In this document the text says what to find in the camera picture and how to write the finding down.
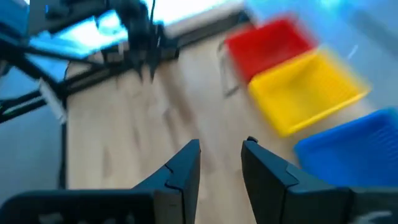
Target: bin handle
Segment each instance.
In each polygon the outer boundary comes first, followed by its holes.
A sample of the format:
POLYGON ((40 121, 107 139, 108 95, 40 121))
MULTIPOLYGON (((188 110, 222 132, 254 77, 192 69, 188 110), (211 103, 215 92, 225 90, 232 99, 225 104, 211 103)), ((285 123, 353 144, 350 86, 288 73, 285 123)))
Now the bin handle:
POLYGON ((228 83, 227 83, 227 73, 225 72, 225 62, 226 62, 226 54, 223 53, 223 49, 225 46, 225 40, 222 41, 218 47, 217 47, 217 55, 218 55, 218 63, 220 66, 220 77, 221 77, 221 89, 222 89, 222 94, 225 99, 229 98, 230 96, 233 96, 238 90, 239 90, 239 85, 236 85, 232 88, 228 88, 228 83))

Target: blue basket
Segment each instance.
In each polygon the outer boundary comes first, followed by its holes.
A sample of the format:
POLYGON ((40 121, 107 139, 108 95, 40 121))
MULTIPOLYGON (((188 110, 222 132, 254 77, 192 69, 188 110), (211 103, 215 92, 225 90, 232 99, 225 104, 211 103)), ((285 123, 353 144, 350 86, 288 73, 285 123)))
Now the blue basket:
POLYGON ((398 186, 398 115, 379 110, 301 140, 303 170, 337 186, 398 186))

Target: wooden table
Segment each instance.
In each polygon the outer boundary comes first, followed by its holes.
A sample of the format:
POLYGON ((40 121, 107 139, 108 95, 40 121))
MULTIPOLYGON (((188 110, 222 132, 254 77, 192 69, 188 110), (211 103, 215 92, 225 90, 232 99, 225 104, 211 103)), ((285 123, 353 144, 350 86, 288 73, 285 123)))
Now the wooden table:
MULTIPOLYGON (((293 146, 311 134, 368 114, 365 101, 289 138, 280 138, 241 88, 221 88, 217 47, 222 34, 181 52, 150 84, 130 71, 68 99, 68 187, 128 189, 168 161, 189 140, 202 149, 196 223, 255 223, 241 172, 248 136, 297 164, 293 146)), ((80 68, 71 66, 68 76, 80 68)), ((236 83, 228 72, 228 82, 236 83)))

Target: yellow tray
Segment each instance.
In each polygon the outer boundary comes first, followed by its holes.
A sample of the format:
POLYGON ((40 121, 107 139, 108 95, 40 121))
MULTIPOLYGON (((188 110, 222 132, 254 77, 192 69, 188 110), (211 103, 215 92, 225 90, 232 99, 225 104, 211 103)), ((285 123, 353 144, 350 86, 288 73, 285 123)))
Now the yellow tray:
POLYGON ((327 117, 370 91, 326 49, 307 52, 258 74, 248 89, 281 136, 327 117))

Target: red bin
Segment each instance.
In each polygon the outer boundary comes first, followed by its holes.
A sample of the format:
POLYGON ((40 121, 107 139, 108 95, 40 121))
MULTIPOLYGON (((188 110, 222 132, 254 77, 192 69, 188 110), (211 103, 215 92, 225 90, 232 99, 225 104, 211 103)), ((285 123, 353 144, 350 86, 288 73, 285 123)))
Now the red bin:
POLYGON ((226 39, 229 54, 246 83, 258 73, 317 46, 295 20, 291 15, 279 17, 226 39))

